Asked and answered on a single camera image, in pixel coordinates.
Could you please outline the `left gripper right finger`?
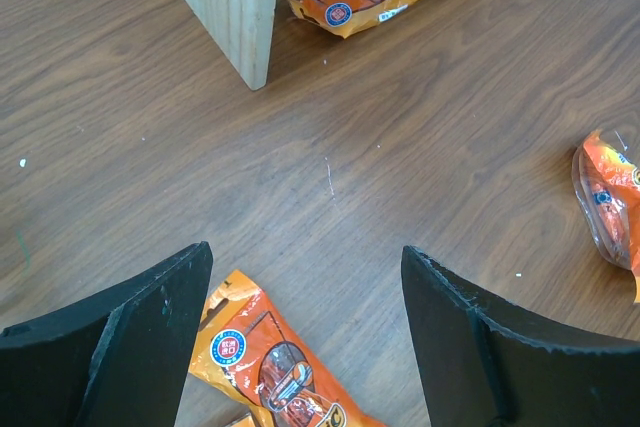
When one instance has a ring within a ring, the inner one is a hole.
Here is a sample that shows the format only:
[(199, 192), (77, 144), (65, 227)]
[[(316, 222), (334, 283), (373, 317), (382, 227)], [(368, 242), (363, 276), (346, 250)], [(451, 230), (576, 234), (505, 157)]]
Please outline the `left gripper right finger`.
[(638, 425), (638, 342), (526, 310), (413, 246), (401, 278), (432, 425)]

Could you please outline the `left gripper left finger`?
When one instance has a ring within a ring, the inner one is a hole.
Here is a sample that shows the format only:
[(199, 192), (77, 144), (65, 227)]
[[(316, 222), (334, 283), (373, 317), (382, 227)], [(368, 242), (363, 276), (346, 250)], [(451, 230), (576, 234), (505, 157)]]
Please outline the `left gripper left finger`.
[(192, 244), (1, 333), (4, 426), (172, 426), (213, 255)]

